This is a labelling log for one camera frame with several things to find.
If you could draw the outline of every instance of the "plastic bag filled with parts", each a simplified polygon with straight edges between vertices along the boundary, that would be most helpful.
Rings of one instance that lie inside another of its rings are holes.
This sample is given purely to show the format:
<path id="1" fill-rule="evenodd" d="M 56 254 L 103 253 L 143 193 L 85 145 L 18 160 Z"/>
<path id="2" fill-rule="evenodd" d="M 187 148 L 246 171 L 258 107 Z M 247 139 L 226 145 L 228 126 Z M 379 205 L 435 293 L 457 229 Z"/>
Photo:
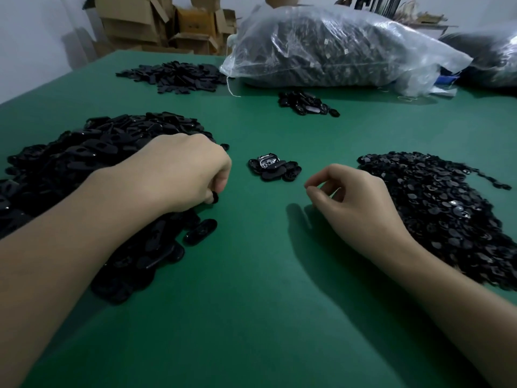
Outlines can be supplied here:
<path id="1" fill-rule="evenodd" d="M 517 20 L 446 34 L 440 40 L 474 58 L 463 82 L 483 87 L 517 87 Z"/>
<path id="2" fill-rule="evenodd" d="M 428 94 L 443 66 L 466 54 L 383 16 L 347 6 L 260 8 L 246 19 L 220 70 L 261 87 L 384 86 Z"/>

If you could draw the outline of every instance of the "small pile of black parts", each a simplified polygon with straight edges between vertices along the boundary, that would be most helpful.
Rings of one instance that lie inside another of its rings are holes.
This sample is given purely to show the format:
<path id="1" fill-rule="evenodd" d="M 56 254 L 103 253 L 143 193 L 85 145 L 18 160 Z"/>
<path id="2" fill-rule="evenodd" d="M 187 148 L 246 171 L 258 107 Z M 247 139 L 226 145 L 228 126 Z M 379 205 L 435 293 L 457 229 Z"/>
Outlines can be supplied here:
<path id="1" fill-rule="evenodd" d="M 257 159 L 250 159 L 248 166 L 256 174 L 259 174 L 264 181 L 283 179 L 292 182 L 301 173 L 298 162 L 286 162 L 278 159 L 275 154 L 267 154 Z"/>
<path id="2" fill-rule="evenodd" d="M 339 117 L 339 111 L 331 109 L 329 105 L 322 103 L 320 98 L 301 90 L 291 92 L 279 92 L 278 104 L 281 108 L 291 108 L 300 116 L 307 114 L 330 114 L 332 117 Z"/>
<path id="3" fill-rule="evenodd" d="M 201 133 L 216 142 L 195 118 L 169 112 L 124 114 L 90 118 L 83 129 L 9 156 L 12 167 L 6 173 L 13 178 L 0 181 L 0 238 L 60 202 L 94 170 L 122 162 L 158 135 L 176 133 Z M 214 192 L 214 203 L 218 199 Z M 158 266 L 183 258 L 184 248 L 176 241 L 183 229 L 188 231 L 184 243 L 196 245 L 216 227 L 217 221 L 201 221 L 194 209 L 161 216 L 111 255 L 92 281 L 93 292 L 114 304 L 126 301 L 134 290 L 149 286 Z"/>
<path id="4" fill-rule="evenodd" d="M 138 68 L 118 72 L 116 76 L 156 84 L 158 93 L 174 91 L 176 94 L 190 94 L 190 91 L 197 90 L 215 92 L 217 84 L 226 84 L 226 76 L 215 65 L 178 61 L 162 65 L 139 65 Z"/>
<path id="5" fill-rule="evenodd" d="M 509 185 L 464 163 L 417 152 L 366 155 L 359 169 L 384 180 L 413 238 L 478 283 L 517 290 L 517 244 L 503 234 L 493 205 L 469 187 L 470 173 L 496 188 Z"/>

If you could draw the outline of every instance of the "person's arm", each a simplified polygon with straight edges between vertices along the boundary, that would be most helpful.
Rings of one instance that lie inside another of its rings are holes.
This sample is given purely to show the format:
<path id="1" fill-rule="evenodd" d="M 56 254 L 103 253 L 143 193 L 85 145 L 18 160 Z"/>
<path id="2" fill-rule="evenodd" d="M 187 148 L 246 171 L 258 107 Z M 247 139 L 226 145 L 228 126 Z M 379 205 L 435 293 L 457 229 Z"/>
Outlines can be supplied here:
<path id="1" fill-rule="evenodd" d="M 517 307 L 421 247 L 382 179 L 332 164 L 305 186 L 337 234 L 408 291 L 494 388 L 515 387 Z"/>
<path id="2" fill-rule="evenodd" d="M 120 244 L 159 215 L 212 202 L 230 167 L 201 134 L 159 136 L 1 240 L 0 386 L 21 384 Z"/>

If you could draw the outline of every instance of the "wall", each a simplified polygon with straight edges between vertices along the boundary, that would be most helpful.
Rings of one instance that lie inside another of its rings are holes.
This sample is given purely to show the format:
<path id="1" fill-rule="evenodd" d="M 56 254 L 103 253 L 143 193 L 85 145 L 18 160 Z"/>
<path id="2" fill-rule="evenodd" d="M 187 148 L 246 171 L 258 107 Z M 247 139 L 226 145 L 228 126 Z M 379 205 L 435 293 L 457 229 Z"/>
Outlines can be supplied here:
<path id="1" fill-rule="evenodd" d="M 102 39 L 95 11 L 85 0 L 2 0 L 0 8 L 0 103 L 60 77 L 95 59 L 91 38 Z M 221 0 L 237 17 L 264 0 Z M 335 0 L 300 0 L 331 5 Z M 418 0 L 420 11 L 442 14 L 448 24 L 472 28 L 517 19 L 517 0 Z M 190 0 L 174 0 L 182 7 Z"/>

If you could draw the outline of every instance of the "green tabletop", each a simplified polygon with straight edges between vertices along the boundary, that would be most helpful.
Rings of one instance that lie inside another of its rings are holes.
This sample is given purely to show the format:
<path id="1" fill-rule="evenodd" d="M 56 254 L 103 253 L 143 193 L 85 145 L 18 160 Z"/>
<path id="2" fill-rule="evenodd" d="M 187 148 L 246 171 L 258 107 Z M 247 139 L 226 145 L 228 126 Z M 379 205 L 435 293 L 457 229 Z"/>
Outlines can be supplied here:
<path id="1" fill-rule="evenodd" d="M 465 162 L 517 186 L 515 98 L 460 89 L 404 102 L 376 89 L 314 89 L 341 117 L 300 117 L 278 107 L 277 91 L 238 81 L 235 96 L 224 86 L 159 95 L 115 77 L 172 59 L 221 62 L 118 51 L 0 106 L 0 158 L 89 117 L 166 110 L 198 118 L 230 144 L 234 163 L 220 202 L 200 213 L 218 221 L 216 232 L 123 305 L 87 291 L 23 387 L 485 386 L 417 305 L 333 234 L 302 185 L 329 163 L 394 150 Z M 252 174 L 247 161 L 269 152 L 298 161 L 299 178 Z M 516 238 L 515 191 L 468 181 Z M 516 293 L 494 290 L 517 303 Z"/>

